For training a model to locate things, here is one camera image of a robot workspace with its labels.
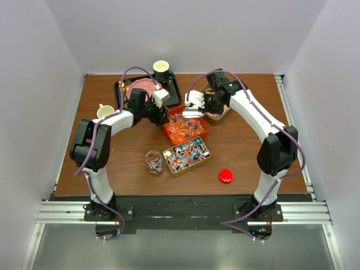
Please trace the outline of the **gold tin of gummies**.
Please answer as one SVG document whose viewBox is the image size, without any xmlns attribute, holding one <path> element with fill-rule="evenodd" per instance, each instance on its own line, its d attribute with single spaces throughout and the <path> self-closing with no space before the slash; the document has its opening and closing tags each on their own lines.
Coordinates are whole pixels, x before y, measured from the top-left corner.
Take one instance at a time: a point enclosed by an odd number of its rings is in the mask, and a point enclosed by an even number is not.
<svg viewBox="0 0 360 270">
<path fill-rule="evenodd" d="M 211 89 L 210 85 L 207 84 L 204 87 L 202 87 L 202 89 L 200 89 L 200 92 L 204 93 L 204 94 L 209 94 L 209 95 L 213 95 L 215 94 L 215 92 Z M 230 107 L 224 105 L 224 109 L 223 109 L 223 113 L 222 114 L 211 114 L 211 113 L 206 113 L 204 115 L 204 120 L 206 120 L 210 125 L 218 125 L 223 119 L 224 116 L 231 110 Z"/>
</svg>

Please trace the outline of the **orange box of lollipops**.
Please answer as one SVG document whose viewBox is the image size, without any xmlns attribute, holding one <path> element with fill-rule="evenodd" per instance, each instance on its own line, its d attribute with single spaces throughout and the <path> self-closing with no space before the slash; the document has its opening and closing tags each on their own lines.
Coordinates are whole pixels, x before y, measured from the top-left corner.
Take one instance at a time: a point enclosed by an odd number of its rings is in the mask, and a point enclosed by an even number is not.
<svg viewBox="0 0 360 270">
<path fill-rule="evenodd" d="M 179 145 L 196 137 L 205 138 L 209 128 L 203 118 L 185 118 L 185 106 L 168 111 L 169 122 L 164 124 L 164 132 L 172 145 Z"/>
</svg>

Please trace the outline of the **silver metal scoop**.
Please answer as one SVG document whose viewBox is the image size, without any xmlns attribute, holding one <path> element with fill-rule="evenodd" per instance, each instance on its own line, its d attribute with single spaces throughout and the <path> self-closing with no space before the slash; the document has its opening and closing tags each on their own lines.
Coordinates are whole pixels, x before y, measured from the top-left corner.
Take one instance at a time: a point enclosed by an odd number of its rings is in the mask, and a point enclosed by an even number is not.
<svg viewBox="0 0 360 270">
<path fill-rule="evenodd" d="M 185 107 L 182 111 L 182 116 L 187 119 L 200 118 L 204 116 L 204 113 L 199 111 L 197 107 Z"/>
</svg>

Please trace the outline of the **clear glass jar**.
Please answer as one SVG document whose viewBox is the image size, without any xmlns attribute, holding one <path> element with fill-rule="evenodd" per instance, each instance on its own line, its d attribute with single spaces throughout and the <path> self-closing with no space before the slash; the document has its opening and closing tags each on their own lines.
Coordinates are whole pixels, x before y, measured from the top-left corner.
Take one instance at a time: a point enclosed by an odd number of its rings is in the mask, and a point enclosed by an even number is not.
<svg viewBox="0 0 360 270">
<path fill-rule="evenodd" d="M 151 150 L 146 154 L 148 172 L 152 175 L 161 175 L 164 171 L 163 158 L 160 152 Z"/>
</svg>

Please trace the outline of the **gold tin of candies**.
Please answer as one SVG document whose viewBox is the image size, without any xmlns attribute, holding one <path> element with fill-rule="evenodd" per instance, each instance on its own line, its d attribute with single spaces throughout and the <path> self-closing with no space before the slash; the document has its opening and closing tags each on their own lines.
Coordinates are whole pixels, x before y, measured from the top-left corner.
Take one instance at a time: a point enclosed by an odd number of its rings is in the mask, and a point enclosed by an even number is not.
<svg viewBox="0 0 360 270">
<path fill-rule="evenodd" d="M 195 137 L 164 150 L 162 154 L 174 176 L 194 168 L 211 157 L 208 147 L 200 137 Z"/>
</svg>

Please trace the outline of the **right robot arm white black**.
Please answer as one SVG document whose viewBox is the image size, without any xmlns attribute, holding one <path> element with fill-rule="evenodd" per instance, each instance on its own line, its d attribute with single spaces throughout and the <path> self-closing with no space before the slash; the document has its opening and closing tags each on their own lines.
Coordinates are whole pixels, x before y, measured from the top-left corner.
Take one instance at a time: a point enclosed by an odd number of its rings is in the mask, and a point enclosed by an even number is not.
<svg viewBox="0 0 360 270">
<path fill-rule="evenodd" d="M 256 157 L 261 171 L 258 187 L 251 201 L 242 206 L 241 216 L 226 221 L 225 225 L 248 218 L 263 221 L 275 207 L 281 182 L 289 177 L 288 170 L 302 151 L 298 144 L 298 131 L 274 118 L 239 77 L 230 80 L 228 75 L 229 72 L 222 69 L 206 74 L 213 93 L 203 95 L 201 110 L 220 114 L 224 106 L 230 107 L 253 128 L 262 145 Z"/>
</svg>

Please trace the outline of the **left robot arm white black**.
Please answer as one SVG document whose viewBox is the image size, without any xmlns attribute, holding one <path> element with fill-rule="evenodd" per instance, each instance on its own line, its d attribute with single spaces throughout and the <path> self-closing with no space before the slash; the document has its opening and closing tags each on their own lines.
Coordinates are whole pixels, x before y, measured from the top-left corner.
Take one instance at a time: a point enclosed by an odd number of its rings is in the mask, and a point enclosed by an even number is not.
<svg viewBox="0 0 360 270">
<path fill-rule="evenodd" d="M 120 220 L 116 210 L 115 194 L 107 177 L 106 164 L 110 157 L 112 136 L 131 128 L 142 119 L 148 119 L 158 127 L 167 123 L 169 98 L 165 89 L 157 89 L 152 95 L 135 88 L 126 101 L 121 98 L 120 107 L 95 120 L 82 119 L 70 147 L 70 158 L 78 167 L 75 176 L 83 174 L 91 192 L 91 200 L 85 210 L 104 221 Z"/>
</svg>

